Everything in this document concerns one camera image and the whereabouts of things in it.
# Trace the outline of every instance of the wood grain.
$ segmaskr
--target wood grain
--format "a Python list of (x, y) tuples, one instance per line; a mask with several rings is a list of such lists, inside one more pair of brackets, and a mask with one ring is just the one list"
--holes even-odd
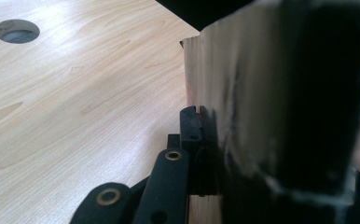
[(179, 41), (198, 32), (155, 1), (0, 1), (0, 223), (67, 223), (90, 190), (147, 176), (186, 106)]

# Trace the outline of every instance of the black object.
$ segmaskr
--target black object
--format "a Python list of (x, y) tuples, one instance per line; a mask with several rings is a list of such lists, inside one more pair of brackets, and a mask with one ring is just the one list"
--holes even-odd
[(157, 0), (185, 22), (201, 31), (253, 0)]
[(355, 194), (354, 194), (354, 197), (356, 199), (359, 199), (360, 198), (360, 172), (357, 171), (356, 172), (356, 175), (355, 175), (355, 186), (354, 186), (354, 189), (355, 189)]
[(202, 135), (196, 107), (180, 112), (181, 133), (169, 134), (151, 176), (131, 189), (106, 183), (94, 190), (71, 220), (79, 223), (186, 223), (189, 194), (216, 194), (201, 155)]

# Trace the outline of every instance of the round desk hole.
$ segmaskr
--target round desk hole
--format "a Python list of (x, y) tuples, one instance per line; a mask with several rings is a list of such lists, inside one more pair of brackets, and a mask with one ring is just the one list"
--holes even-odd
[(24, 44), (35, 40), (40, 29), (31, 21), (9, 20), (0, 22), (0, 39), (11, 44)]

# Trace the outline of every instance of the screw hole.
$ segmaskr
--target screw hole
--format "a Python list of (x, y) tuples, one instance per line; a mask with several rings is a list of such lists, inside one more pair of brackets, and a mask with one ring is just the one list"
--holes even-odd
[(168, 215), (165, 212), (157, 211), (151, 215), (150, 220), (155, 224), (165, 223), (168, 220)]
[(181, 154), (177, 151), (170, 151), (165, 154), (165, 157), (169, 161), (178, 161), (181, 159)]
[(96, 202), (102, 206), (108, 206), (116, 203), (121, 197), (121, 192), (118, 189), (104, 189), (99, 193)]

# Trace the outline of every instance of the black clamp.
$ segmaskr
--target black clamp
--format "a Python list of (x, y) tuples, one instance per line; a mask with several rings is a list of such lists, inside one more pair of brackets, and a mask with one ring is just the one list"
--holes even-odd
[(180, 112), (180, 134), (169, 134), (150, 177), (132, 188), (106, 183), (94, 190), (71, 220), (79, 223), (187, 223), (188, 195), (216, 194), (202, 174), (201, 122), (196, 107)]

